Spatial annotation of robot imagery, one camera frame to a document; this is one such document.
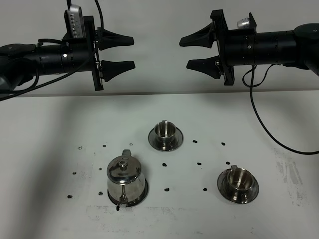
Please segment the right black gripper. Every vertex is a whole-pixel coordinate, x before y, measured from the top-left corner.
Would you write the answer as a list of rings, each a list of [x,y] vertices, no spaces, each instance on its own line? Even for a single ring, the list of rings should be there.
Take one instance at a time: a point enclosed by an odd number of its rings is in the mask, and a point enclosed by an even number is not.
[[[214,79],[220,79],[221,71],[224,75],[225,85],[233,85],[235,81],[234,66],[254,65],[253,56],[254,40],[257,24],[251,13],[248,16],[251,20],[249,29],[228,29],[223,10],[214,10],[211,13],[211,20],[208,26],[183,37],[180,47],[199,46],[211,48],[217,41],[219,56],[206,59],[189,60],[186,68],[206,74]],[[221,71],[216,65],[221,64]]]

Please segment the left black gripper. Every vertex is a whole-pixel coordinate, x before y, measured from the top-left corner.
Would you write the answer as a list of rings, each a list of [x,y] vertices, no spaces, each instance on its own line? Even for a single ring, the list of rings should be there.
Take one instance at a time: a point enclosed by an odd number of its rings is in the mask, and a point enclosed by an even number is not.
[[[100,69],[97,65],[98,49],[95,48],[96,40],[99,41],[99,50],[103,51],[113,47],[132,46],[134,39],[130,36],[116,34],[98,27],[95,30],[93,16],[84,16],[85,38],[64,39],[68,46],[62,47],[62,65],[65,73],[72,72],[78,68],[79,72],[90,71],[93,77],[96,91],[103,90],[101,79],[105,82],[114,77],[135,69],[134,61],[105,61],[100,62]]]

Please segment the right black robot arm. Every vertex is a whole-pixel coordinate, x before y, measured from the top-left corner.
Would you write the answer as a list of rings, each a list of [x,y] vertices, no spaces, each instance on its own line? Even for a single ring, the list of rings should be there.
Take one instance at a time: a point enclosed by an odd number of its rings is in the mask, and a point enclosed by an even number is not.
[[[217,56],[189,60],[187,69],[224,77],[224,84],[235,81],[234,66],[277,64],[319,73],[319,25],[308,23],[294,30],[258,33],[257,24],[249,14],[237,23],[237,29],[228,29],[223,10],[212,11],[212,22],[189,36],[183,37],[181,47],[211,48],[217,43]]]

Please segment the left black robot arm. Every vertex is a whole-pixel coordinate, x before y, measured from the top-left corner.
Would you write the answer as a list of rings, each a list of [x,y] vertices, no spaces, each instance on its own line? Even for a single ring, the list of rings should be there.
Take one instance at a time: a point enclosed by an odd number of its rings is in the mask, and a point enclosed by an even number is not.
[[[92,16],[84,17],[86,36],[73,38],[70,28],[61,40],[40,39],[37,44],[9,44],[0,48],[0,93],[16,93],[16,87],[43,75],[90,71],[96,91],[103,82],[133,70],[133,61],[112,62],[99,59],[99,51],[131,46],[134,39],[96,28]]]

